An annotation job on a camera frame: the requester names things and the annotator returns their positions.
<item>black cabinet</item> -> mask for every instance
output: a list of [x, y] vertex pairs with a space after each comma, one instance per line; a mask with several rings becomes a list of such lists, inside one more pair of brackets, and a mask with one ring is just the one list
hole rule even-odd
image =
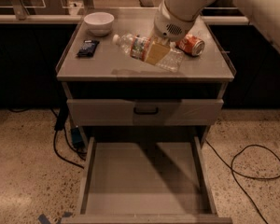
[[253, 26], [210, 26], [237, 74], [225, 107], [280, 107], [280, 55]]
[[55, 66], [75, 24], [0, 24], [0, 107], [60, 106]]

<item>plastic bottle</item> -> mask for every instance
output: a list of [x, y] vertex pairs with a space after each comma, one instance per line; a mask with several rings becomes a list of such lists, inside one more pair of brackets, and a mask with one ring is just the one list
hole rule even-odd
[[163, 45], [155, 37], [146, 38], [126, 34], [114, 35], [113, 44], [121, 48], [123, 53], [146, 63], [176, 72], [183, 60], [183, 51]]

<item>bowl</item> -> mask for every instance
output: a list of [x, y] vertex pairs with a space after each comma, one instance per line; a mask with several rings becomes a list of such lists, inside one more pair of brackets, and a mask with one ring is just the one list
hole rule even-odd
[[87, 29], [96, 36], [108, 35], [112, 31], [114, 16], [107, 12], [94, 12], [84, 17]]

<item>red can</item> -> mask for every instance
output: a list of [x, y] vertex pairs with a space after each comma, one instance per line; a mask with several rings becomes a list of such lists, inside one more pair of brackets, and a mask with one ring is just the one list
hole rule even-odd
[[205, 47], [204, 41], [192, 34], [186, 34], [182, 40], [175, 43], [180, 49], [191, 56], [201, 55]]

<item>speckled floor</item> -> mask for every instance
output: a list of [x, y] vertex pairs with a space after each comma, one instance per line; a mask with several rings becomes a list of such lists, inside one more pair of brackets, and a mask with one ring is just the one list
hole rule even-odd
[[[57, 223], [64, 212], [75, 211], [81, 169], [54, 154], [54, 124], [50, 110], [0, 110], [0, 224], [39, 223], [42, 214]], [[280, 110], [223, 110], [207, 139], [227, 163], [251, 144], [269, 147], [280, 157]], [[83, 164], [66, 145], [63, 133], [58, 135], [58, 149]], [[232, 217], [234, 224], [264, 223], [214, 151], [205, 145], [203, 155], [218, 215]], [[272, 154], [253, 148], [235, 167], [248, 175], [280, 171]], [[267, 221], [279, 224], [280, 178], [260, 182], [238, 179]]]

